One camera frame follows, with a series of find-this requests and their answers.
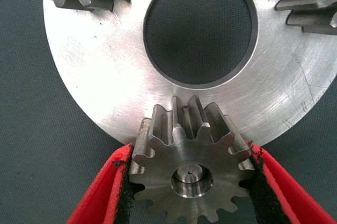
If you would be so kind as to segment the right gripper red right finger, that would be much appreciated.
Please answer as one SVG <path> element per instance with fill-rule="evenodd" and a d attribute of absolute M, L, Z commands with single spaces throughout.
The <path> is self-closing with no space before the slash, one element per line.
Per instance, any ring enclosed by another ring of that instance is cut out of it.
<path fill-rule="evenodd" d="M 258 223 L 336 223 L 265 149 L 247 142 L 255 175 L 244 186 Z"/>

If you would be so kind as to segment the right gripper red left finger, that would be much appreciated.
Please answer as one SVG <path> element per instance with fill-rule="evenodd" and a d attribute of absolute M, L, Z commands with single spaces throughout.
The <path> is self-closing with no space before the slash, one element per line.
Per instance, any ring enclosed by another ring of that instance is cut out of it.
<path fill-rule="evenodd" d="M 128 144 L 111 154 L 67 223 L 116 223 L 117 205 L 132 151 L 133 145 Z"/>

